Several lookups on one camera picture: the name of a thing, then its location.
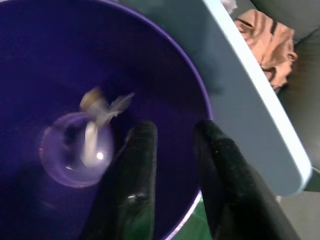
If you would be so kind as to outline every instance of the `tan cloth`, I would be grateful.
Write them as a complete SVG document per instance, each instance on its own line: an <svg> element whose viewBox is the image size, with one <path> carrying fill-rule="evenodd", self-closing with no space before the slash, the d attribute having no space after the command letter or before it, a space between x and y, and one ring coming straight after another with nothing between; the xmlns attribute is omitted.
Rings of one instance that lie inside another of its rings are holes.
<svg viewBox="0 0 320 240"><path fill-rule="evenodd" d="M273 89L282 87L292 70L292 62L298 58L294 52L294 30L255 9L240 15L235 25Z"/></svg>

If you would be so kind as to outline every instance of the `purple bowl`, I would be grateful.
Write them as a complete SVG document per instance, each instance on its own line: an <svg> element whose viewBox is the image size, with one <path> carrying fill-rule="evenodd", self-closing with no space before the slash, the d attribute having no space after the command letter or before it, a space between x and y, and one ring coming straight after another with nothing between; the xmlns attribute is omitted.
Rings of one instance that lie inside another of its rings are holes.
<svg viewBox="0 0 320 240"><path fill-rule="evenodd" d="M1 239L77 239L97 185L54 181L39 156L44 131L79 111L100 86L109 100L134 92L112 121L118 146L142 120L158 127L155 239L188 215L199 193L193 127L211 119L195 67L160 27L112 1L0 3Z"/></svg>

